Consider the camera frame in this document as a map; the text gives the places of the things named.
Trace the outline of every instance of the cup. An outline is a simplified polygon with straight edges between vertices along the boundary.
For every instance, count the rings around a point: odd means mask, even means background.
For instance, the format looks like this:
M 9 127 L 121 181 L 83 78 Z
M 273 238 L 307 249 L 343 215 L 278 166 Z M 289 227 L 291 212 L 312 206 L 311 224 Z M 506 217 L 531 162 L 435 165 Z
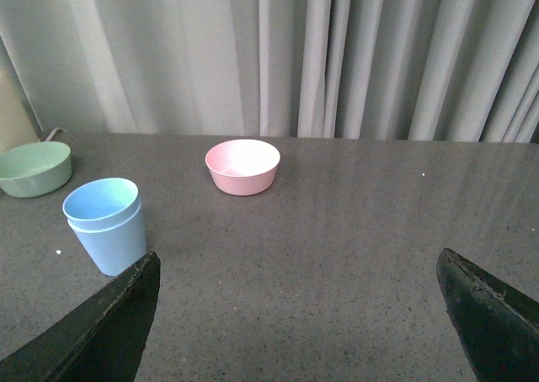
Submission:
M 141 206 L 131 180 L 102 178 L 70 193 L 62 210 L 99 270 L 116 276 L 147 253 Z

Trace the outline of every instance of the bowl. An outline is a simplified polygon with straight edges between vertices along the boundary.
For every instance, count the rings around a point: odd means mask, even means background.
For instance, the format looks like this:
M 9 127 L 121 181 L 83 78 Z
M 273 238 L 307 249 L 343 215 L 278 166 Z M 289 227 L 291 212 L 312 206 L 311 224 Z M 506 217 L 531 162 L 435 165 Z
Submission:
M 267 142 L 233 140 L 222 142 L 205 155 L 216 186 L 232 195 L 262 193 L 274 181 L 280 153 Z
M 35 142 L 0 154 L 0 188 L 13 197 L 50 193 L 71 174 L 71 149 L 61 142 Z

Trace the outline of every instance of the stacked cups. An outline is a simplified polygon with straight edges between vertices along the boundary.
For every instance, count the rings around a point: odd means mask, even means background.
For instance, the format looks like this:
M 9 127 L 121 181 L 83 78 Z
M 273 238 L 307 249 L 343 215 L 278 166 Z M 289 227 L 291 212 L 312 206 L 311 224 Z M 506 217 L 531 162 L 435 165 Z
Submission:
M 102 273 L 116 276 L 147 253 L 141 199 L 132 181 L 86 183 L 66 197 L 62 209 Z

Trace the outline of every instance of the curtain fold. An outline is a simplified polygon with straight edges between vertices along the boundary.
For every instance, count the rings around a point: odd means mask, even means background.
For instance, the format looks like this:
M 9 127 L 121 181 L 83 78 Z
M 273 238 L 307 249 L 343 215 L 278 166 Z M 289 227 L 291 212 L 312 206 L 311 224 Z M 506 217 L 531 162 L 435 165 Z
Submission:
M 529 142 L 537 0 L 0 0 L 41 129 Z

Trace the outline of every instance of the white cable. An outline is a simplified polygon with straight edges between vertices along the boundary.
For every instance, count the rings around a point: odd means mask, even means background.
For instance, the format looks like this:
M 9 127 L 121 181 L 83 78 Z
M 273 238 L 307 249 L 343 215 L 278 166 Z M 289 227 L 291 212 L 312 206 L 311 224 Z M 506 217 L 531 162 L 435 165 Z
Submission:
M 54 135 L 56 135 L 56 132 L 58 132 L 58 131 L 61 131 L 61 132 L 67 132 L 67 131 L 65 131 L 65 130 L 62 129 L 62 128 L 56 127 L 54 130 L 51 131 L 51 133 L 49 134 L 49 136 L 47 136 L 47 137 L 45 138 L 45 141 L 50 141 L 50 140 L 52 140 L 52 138 L 54 138 Z

